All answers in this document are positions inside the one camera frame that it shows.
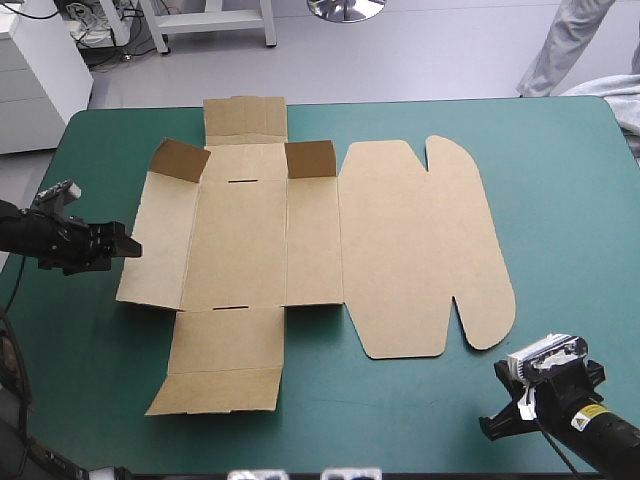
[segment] table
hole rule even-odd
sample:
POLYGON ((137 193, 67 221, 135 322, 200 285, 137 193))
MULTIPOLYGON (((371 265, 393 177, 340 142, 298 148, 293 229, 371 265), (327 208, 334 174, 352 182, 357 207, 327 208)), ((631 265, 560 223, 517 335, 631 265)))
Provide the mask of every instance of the table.
MULTIPOLYGON (((507 400, 492 364, 543 335, 584 336, 607 404, 640 423, 640 175, 595 98, 294 105, 291 140, 427 135, 475 157, 517 299, 508 337, 487 352, 452 319, 439 358, 368 359, 343 307, 291 309, 276 412, 144 417, 166 373, 173 313, 115 302, 111 272, 63 278, 27 262, 11 311, 33 384, 32 433, 89 468, 206 473, 377 465, 388 472, 566 471, 538 434, 491 443, 477 417, 507 400)), ((133 224, 162 137, 202 145, 200 108, 87 111, 71 121, 43 185, 82 187, 69 213, 133 224)), ((18 260, 0 277, 9 294, 18 260)))

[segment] gray floor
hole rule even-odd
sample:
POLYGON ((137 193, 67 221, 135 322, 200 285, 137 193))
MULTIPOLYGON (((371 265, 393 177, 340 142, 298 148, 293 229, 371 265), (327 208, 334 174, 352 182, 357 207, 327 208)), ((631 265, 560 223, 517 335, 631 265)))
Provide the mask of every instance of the gray floor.
MULTIPOLYGON (((194 106, 243 94, 283 95, 292 104, 511 97, 559 3, 388 0, 371 20, 335 25, 311 16, 305 0, 272 1, 276 48, 264 46, 260 31, 172 37, 168 56, 151 53, 95 72, 90 108, 194 106)), ((197 3, 177 5, 186 11, 197 3)), ((639 19, 640 0, 618 0, 558 91, 627 73, 639 19)), ((50 157, 0 156, 0 197, 29 204, 50 157)))

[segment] white cloth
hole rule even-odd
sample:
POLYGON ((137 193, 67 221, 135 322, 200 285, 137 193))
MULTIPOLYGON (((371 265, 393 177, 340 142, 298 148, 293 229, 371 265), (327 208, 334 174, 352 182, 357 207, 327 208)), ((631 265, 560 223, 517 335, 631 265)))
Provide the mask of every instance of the white cloth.
POLYGON ((549 95, 587 48, 614 1, 562 0, 542 49, 516 88, 518 92, 525 97, 549 95))
POLYGON ((598 78, 573 87, 562 95, 604 98, 611 106, 633 156, 640 158, 640 74, 598 78))

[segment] robotic arm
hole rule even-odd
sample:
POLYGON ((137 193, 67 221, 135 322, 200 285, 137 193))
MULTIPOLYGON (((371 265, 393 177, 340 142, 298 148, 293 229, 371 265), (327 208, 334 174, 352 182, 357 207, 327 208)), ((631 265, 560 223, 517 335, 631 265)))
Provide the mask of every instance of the robotic arm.
POLYGON ((583 338, 555 334, 495 363, 511 401, 480 427, 489 440, 542 431, 608 479, 638 478, 640 430, 600 403, 604 367, 587 353, 583 338))
POLYGON ((19 210, 0 200, 0 250, 36 257, 44 269, 65 275, 110 270, 113 257, 140 257, 142 246, 127 236, 122 223, 87 224, 65 217, 65 205, 80 198, 71 181, 39 193, 36 208, 19 210))
MULTIPOLYGON (((64 216, 80 197, 71 181, 39 193, 35 208, 19 210, 0 200, 0 250, 35 257, 43 269, 65 275, 110 270, 113 257, 140 257, 142 246, 119 222, 87 224, 64 216)), ((0 308, 0 479, 131 480, 124 468, 88 471, 28 435, 31 391, 11 323, 0 308)))

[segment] cardboard panel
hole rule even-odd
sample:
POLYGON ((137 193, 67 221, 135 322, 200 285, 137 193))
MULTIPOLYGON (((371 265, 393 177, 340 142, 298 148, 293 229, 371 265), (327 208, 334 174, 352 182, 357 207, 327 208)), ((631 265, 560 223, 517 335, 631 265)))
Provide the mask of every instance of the cardboard panel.
POLYGON ((405 142, 354 143, 339 177, 345 302, 368 356, 444 351, 448 270, 426 175, 405 142))
POLYGON ((499 342, 515 300, 473 158, 442 137, 427 174, 404 142, 349 149, 339 178, 345 301, 373 358, 444 350, 451 299, 468 342, 499 342))
POLYGON ((168 375, 147 415, 274 411, 282 368, 168 375))
POLYGON ((275 410, 283 362, 283 308, 178 313, 147 415, 275 410))
POLYGON ((182 309, 282 306, 286 182, 217 182, 198 201, 182 309))
POLYGON ((169 374, 281 367, 282 308, 178 313, 169 374))
POLYGON ((287 305, 338 304, 342 251, 336 177, 287 182, 287 305))
POLYGON ((198 183, 209 152, 188 143, 165 138, 156 149, 149 170, 198 183))
POLYGON ((336 152, 331 140, 285 143, 289 178, 335 177, 336 152))
POLYGON ((287 110, 282 97, 232 97, 204 101, 207 145, 283 143, 287 110))
POLYGON ((449 240, 451 293, 469 344, 490 348, 511 330, 516 304, 480 172, 451 140, 432 136, 426 146, 433 222, 449 240))
POLYGON ((117 300, 180 308, 199 185, 149 172, 133 228, 141 258, 127 258, 117 300))
POLYGON ((223 145, 206 147, 211 152, 202 183, 287 178, 282 143, 264 145, 223 145))

